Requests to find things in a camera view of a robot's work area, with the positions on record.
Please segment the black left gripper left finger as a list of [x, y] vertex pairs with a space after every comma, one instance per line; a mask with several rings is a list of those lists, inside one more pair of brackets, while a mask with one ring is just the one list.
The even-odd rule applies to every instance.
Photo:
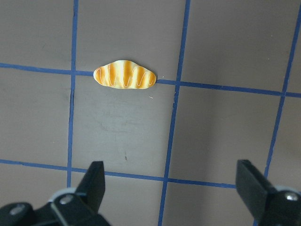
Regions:
[[56, 197], [51, 210], [61, 226], [104, 226], [98, 213], [105, 193], [104, 164], [94, 161], [74, 192]]

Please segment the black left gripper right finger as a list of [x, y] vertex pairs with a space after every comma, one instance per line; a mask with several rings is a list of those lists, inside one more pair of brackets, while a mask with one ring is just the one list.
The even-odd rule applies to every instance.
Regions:
[[301, 224], [301, 193], [272, 185], [249, 160], [237, 161], [236, 190], [259, 226]]

